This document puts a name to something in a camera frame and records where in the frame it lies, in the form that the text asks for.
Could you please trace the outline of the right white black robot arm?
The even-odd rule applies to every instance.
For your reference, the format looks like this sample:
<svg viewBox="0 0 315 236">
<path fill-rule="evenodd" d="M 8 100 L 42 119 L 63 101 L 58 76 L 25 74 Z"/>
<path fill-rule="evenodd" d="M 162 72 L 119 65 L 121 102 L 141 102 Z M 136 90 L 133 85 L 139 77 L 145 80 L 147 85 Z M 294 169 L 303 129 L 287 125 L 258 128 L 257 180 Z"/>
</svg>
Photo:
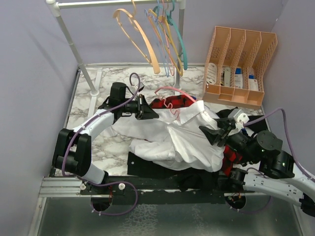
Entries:
<svg viewBox="0 0 315 236">
<path fill-rule="evenodd" d="M 226 189 L 264 193 L 315 215 L 313 176 L 299 169 L 293 156 L 282 149 L 282 140 L 268 130 L 254 136 L 236 131 L 236 123 L 228 118 L 217 122 L 217 130 L 199 129 L 211 145 L 224 148 L 221 171 L 227 176 Z"/>
</svg>

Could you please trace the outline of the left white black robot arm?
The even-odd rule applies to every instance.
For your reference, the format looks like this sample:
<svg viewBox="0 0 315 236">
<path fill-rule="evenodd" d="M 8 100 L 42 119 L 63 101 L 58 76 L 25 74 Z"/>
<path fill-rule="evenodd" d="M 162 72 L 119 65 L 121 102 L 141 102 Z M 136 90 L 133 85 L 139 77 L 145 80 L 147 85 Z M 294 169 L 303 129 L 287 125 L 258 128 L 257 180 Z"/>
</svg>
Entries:
<svg viewBox="0 0 315 236">
<path fill-rule="evenodd" d="M 53 167 L 92 182 L 92 189 L 103 194 L 108 190 L 108 173 L 92 163 L 92 142 L 105 129 L 124 115 L 135 114 L 138 120 L 159 118 L 150 108 L 145 96 L 134 93 L 126 98 L 127 85 L 114 82 L 109 97 L 96 113 L 74 129 L 62 129 L 57 137 Z"/>
</svg>

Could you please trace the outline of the white shirt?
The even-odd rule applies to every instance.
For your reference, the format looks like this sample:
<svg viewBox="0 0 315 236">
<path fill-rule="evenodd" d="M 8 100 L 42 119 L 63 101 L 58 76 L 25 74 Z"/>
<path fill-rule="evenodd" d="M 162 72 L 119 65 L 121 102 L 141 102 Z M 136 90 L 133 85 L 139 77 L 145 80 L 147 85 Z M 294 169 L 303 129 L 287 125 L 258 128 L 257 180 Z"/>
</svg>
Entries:
<svg viewBox="0 0 315 236">
<path fill-rule="evenodd" d="M 108 132 L 132 137 L 133 154 L 163 167 L 219 171 L 224 149 L 212 146 L 200 130 L 200 126 L 216 130 L 217 115 L 202 100 L 178 111 L 177 117 L 167 109 L 156 109 L 158 119 L 119 118 Z"/>
</svg>

